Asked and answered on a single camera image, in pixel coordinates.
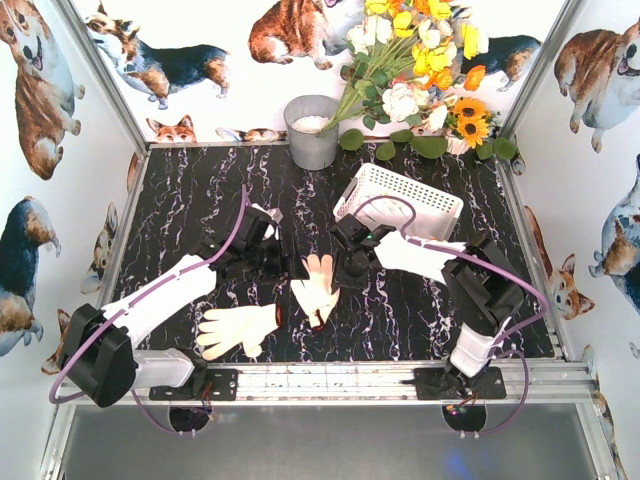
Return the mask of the cream leather glove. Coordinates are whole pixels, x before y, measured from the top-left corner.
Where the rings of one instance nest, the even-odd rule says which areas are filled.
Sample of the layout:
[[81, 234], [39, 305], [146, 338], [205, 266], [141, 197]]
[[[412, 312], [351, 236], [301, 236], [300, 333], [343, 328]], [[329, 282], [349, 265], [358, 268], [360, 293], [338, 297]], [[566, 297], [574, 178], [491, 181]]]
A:
[[292, 280], [291, 291], [312, 330], [321, 331], [335, 308], [340, 289], [333, 289], [333, 257], [310, 254], [302, 259], [308, 280]]
[[196, 344], [203, 348], [202, 358], [213, 361], [241, 344], [245, 355], [257, 359], [262, 342], [282, 323], [278, 304], [209, 309], [198, 325]]

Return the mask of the white plastic storage basket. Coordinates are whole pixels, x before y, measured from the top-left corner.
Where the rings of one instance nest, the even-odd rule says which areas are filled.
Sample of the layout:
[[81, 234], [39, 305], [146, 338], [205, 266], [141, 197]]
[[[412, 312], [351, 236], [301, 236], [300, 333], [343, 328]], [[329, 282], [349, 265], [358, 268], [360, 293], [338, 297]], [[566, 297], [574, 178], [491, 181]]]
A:
[[[339, 197], [333, 209], [334, 218], [340, 220], [346, 214], [354, 215], [359, 206], [382, 197], [395, 200], [402, 208], [403, 217], [390, 226], [405, 228], [410, 236], [440, 241], [450, 238], [464, 207], [463, 200], [454, 195], [366, 163]], [[362, 223], [369, 229], [380, 225]]]

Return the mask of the cream leather glove front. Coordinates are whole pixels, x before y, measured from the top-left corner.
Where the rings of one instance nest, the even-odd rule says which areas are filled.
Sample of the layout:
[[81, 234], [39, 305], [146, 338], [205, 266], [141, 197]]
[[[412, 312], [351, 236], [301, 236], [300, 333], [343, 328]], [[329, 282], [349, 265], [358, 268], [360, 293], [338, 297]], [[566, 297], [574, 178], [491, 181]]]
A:
[[257, 359], [262, 342], [282, 323], [278, 304], [209, 309], [198, 325], [196, 344], [203, 348], [202, 358], [213, 361], [241, 344], [245, 355]]

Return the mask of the yellow dotted knit glove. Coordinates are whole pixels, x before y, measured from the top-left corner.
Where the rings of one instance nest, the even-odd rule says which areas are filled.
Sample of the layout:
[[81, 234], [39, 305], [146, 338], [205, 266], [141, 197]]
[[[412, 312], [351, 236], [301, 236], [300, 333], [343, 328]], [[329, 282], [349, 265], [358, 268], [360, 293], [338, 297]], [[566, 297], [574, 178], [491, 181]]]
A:
[[354, 216], [362, 222], [393, 225], [395, 220], [403, 217], [403, 212], [395, 200], [382, 197], [359, 206]]

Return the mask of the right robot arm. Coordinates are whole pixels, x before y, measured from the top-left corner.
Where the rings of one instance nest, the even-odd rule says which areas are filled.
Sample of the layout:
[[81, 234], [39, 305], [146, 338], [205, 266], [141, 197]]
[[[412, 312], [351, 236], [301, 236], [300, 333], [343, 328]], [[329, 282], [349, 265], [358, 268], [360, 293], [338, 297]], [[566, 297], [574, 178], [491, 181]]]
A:
[[444, 284], [461, 321], [449, 368], [468, 379], [485, 369], [495, 340], [525, 299], [515, 271], [492, 240], [426, 240], [389, 225], [369, 229], [351, 214], [329, 232], [341, 247], [334, 264], [335, 288], [362, 286], [371, 269], [408, 272]]

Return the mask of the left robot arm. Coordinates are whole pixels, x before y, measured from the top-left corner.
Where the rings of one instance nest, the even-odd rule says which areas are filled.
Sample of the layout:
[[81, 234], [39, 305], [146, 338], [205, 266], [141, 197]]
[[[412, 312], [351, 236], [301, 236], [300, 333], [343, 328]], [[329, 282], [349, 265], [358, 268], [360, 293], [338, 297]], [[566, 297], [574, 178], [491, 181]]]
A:
[[109, 407], [126, 393], [163, 388], [193, 399], [205, 390], [205, 361], [187, 350], [142, 350], [159, 325], [220, 283], [303, 279], [307, 273], [279, 209], [244, 206], [230, 232], [201, 239], [171, 269], [138, 291], [99, 309], [75, 310], [58, 359], [69, 378], [97, 406]]

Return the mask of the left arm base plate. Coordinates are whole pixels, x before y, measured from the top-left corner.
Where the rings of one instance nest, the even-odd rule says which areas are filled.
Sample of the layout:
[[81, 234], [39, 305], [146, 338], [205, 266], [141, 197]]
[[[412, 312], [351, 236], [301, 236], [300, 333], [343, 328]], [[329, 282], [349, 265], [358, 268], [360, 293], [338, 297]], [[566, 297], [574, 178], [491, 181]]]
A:
[[153, 387], [149, 390], [152, 401], [235, 401], [238, 388], [237, 369], [207, 369], [193, 374], [184, 386]]

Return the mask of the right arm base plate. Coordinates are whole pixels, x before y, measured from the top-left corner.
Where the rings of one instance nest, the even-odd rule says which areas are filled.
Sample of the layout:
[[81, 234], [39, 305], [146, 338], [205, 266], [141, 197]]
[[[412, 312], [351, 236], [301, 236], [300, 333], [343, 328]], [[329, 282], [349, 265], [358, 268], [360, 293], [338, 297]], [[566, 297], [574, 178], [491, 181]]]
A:
[[419, 400], [462, 400], [471, 396], [480, 400], [502, 400], [507, 396], [502, 372], [496, 367], [489, 367], [471, 379], [453, 375], [444, 368], [417, 368], [413, 374]]

